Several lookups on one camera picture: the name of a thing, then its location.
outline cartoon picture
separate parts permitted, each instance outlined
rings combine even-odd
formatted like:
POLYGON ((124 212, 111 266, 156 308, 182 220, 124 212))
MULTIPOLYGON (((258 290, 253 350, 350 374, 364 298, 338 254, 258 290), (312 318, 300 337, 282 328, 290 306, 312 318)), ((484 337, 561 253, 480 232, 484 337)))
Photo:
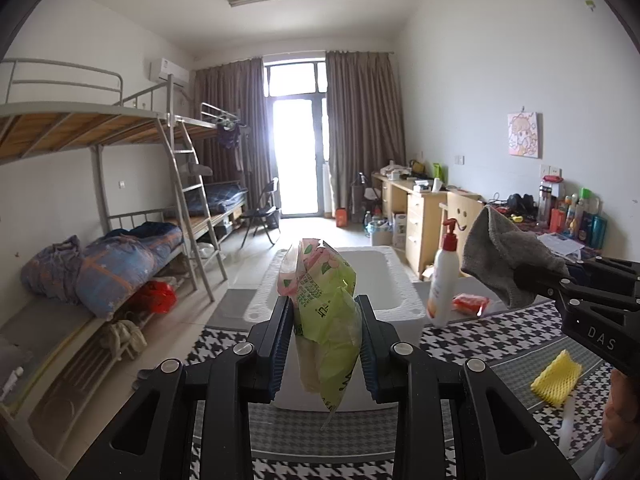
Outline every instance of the cartoon picture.
POLYGON ((508 114, 509 155, 538 158, 538 116, 535 112, 508 114))

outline curtain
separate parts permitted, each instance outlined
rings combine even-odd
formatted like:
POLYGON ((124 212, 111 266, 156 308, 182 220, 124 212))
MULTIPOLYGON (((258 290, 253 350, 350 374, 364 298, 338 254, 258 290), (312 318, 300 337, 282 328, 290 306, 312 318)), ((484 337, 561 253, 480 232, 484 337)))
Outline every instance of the curtain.
POLYGON ((348 208, 359 171, 404 163, 400 97, 386 53, 328 52, 326 74, 332 193, 336 207, 348 208))
POLYGON ((250 128, 248 139, 242 140, 242 173, 236 168, 235 150, 228 150, 215 137, 195 142, 198 160, 213 170, 203 177, 205 183, 244 180, 249 207, 257 207, 262 188, 271 179, 269 129, 264 98, 264 67, 261 58, 247 59, 198 70, 195 77, 194 102, 200 116, 200 103, 205 102, 240 116, 250 128))

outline upper bunk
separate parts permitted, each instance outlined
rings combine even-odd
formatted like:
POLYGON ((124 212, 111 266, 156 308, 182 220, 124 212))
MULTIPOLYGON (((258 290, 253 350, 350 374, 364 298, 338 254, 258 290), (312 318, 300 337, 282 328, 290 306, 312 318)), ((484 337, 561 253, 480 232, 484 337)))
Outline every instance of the upper bunk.
MULTIPOLYGON (((205 139, 216 134, 218 125, 212 120, 217 117, 215 114, 201 111, 200 119, 194 119, 173 113, 175 84, 171 76, 166 82, 123 98, 122 76, 108 70, 45 59, 5 58, 0 63, 8 64, 11 71, 4 104, 0 105, 0 164, 28 156, 91 146, 159 142, 159 126, 164 128, 167 135, 174 136, 170 139, 173 144, 174 139, 180 142, 182 137, 182 127, 178 127, 180 123, 184 125, 191 140, 205 139), (53 78, 18 79, 15 77, 16 68, 22 64, 79 69, 85 73, 115 78, 117 83, 108 86, 53 78), (112 105, 44 100, 9 102, 12 89, 29 84, 94 89, 116 93, 119 99, 112 105), (166 111, 154 111, 154 95, 162 88, 165 89, 165 95, 160 97, 162 100, 166 98, 166 111), (143 96, 147 102, 150 100, 149 110, 138 107, 143 96)), ((201 110, 210 108, 214 107, 207 104, 201 106, 201 110)))

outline tile floor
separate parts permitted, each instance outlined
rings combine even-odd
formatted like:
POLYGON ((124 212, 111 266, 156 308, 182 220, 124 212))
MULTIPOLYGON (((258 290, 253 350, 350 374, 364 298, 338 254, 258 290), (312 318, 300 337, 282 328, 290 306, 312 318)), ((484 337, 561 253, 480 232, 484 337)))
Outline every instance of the tile floor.
MULTIPOLYGON (((134 361, 125 357, 113 368, 78 420, 60 457, 66 467, 71 469, 75 465, 89 444, 129 399, 132 394, 130 386, 137 371, 140 368, 153 368, 168 357, 185 359, 226 290, 257 288, 277 250, 288 248, 302 237, 324 238, 334 248, 369 245, 369 239, 359 226, 338 229, 335 221, 329 219, 284 219, 280 222, 280 228, 282 234, 274 246, 259 230, 255 237, 253 231, 249 234, 241 249, 244 230, 233 233, 222 243, 228 280, 222 281, 216 263, 211 262, 208 267, 209 281, 217 301, 209 303, 203 286, 191 293, 190 285, 185 284, 178 293, 180 300, 177 306, 169 314, 157 316, 149 323, 145 329, 148 347, 134 361)), ((271 237, 275 240, 278 232, 271 232, 271 237)), ((411 270, 407 268, 407 271, 412 280, 416 280, 411 270)))

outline bed ladder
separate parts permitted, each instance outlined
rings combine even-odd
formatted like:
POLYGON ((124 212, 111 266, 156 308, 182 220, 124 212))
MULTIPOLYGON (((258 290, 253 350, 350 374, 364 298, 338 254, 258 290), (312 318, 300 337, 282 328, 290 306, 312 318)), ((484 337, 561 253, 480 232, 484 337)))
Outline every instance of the bed ladder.
POLYGON ((170 160, 170 173, 172 177, 172 183, 174 184, 174 192, 175 192, 175 205, 177 209, 177 217, 180 222, 180 228, 183 233, 187 233, 189 238, 189 243, 187 243, 186 237, 183 236, 183 246, 184 251, 187 256, 187 262, 189 266, 189 274, 191 277, 191 283, 193 284, 194 290, 198 289, 198 283, 196 280, 196 274, 193 268, 193 263, 195 261, 198 270, 200 271, 200 275, 202 277, 202 281, 204 283, 204 287, 207 290, 207 294, 209 295, 209 299, 213 302, 213 292, 211 290, 211 286, 209 284, 209 279, 207 278, 207 273, 205 272, 205 266, 215 257, 218 260, 218 265, 220 266, 220 272, 222 273, 222 277, 224 280, 227 279, 225 264, 222 261, 222 254, 220 251, 220 244, 218 243, 218 238, 216 237, 216 233, 213 229, 213 224, 211 222, 211 213, 209 211, 209 203, 207 202, 207 196, 204 191, 204 183, 202 181, 202 176, 198 175, 196 178, 196 184, 194 186, 182 187, 182 181, 180 179, 180 172, 178 170, 178 163, 175 160, 175 155, 185 154, 187 158, 190 159, 188 162, 194 162, 198 164, 198 155, 196 154, 196 150, 193 147, 193 143, 191 142, 191 137, 187 132, 187 128, 184 126, 184 123, 179 121, 180 129, 182 133, 182 139, 184 142, 184 149, 177 150, 172 142, 169 141, 166 131, 162 126, 162 123, 159 120, 156 120, 156 129, 160 135, 162 140, 162 145, 164 146, 164 150, 167 153, 167 156, 170 160), (207 229, 209 231, 209 237, 211 238, 211 243, 214 247, 213 254, 207 258, 205 262, 202 261, 200 253, 198 252, 198 246, 196 244, 196 239, 193 233, 193 226, 191 225, 191 221, 189 218, 189 209, 187 208, 187 202, 184 194, 187 191, 198 189, 200 194, 200 202, 202 204, 202 210, 204 215, 206 216, 207 229))

